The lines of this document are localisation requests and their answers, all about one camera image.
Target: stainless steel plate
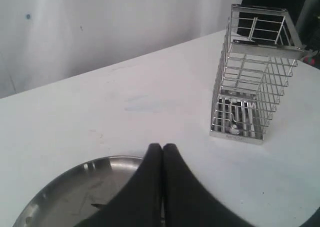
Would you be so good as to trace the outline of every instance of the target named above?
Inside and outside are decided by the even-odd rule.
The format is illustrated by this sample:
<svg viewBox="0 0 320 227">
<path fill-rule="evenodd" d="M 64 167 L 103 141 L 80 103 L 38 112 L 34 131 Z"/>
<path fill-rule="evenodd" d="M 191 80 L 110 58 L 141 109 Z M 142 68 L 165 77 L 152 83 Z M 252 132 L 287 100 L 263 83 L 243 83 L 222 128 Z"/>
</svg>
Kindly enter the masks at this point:
<svg viewBox="0 0 320 227">
<path fill-rule="evenodd" d="M 128 182 L 142 158 L 112 156 L 80 164 L 44 187 L 14 227 L 72 227 L 108 203 Z"/>
</svg>

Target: stainless steel wire basket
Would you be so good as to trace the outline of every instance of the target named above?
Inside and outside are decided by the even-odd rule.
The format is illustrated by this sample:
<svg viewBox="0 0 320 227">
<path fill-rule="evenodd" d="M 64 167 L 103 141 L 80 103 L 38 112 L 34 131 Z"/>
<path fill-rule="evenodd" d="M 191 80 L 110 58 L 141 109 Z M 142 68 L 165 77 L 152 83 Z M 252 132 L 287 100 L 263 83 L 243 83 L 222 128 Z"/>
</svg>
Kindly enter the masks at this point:
<svg viewBox="0 0 320 227">
<path fill-rule="evenodd" d="M 303 55 L 286 9 L 233 4 L 213 89 L 210 135 L 261 144 Z"/>
</svg>

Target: metal tray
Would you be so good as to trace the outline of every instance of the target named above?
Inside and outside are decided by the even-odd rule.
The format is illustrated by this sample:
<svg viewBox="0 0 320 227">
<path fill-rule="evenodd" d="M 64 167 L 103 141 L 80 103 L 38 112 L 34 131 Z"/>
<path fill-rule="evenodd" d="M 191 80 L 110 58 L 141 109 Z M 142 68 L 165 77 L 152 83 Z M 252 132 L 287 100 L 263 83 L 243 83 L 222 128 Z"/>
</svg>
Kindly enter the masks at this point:
<svg viewBox="0 0 320 227">
<path fill-rule="evenodd" d="M 72 227 L 108 203 L 142 162 L 111 156 L 80 164 L 44 187 L 22 211 L 14 227 Z"/>
</svg>

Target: metal cutlery holder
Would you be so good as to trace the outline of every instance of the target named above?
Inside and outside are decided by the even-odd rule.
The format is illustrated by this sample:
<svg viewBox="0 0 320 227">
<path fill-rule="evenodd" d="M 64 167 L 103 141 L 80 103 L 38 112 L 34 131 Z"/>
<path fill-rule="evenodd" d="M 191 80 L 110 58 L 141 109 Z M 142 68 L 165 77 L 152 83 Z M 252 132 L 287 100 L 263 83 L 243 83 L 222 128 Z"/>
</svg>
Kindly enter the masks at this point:
<svg viewBox="0 0 320 227">
<path fill-rule="evenodd" d="M 210 135 L 261 144 L 303 55 L 286 9 L 233 4 L 213 89 Z"/>
</svg>

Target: white backdrop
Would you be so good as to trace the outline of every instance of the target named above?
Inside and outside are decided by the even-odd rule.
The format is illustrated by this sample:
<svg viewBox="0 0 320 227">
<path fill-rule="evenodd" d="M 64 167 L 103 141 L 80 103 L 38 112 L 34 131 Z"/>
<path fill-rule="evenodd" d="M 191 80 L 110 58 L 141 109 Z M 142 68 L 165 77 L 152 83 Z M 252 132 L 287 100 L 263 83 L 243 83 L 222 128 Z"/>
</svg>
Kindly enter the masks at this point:
<svg viewBox="0 0 320 227">
<path fill-rule="evenodd" d="M 0 0 L 0 98 L 222 30 L 241 0 Z"/>
</svg>

